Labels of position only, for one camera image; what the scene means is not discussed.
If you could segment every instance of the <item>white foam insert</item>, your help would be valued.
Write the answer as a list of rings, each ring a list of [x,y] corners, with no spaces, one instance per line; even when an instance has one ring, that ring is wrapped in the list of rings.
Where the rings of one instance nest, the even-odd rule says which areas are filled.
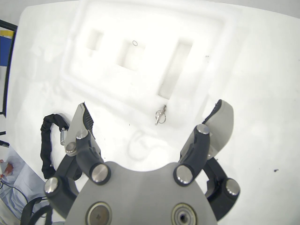
[[[80,0],[61,75],[147,134],[186,139],[237,16],[199,0]]]

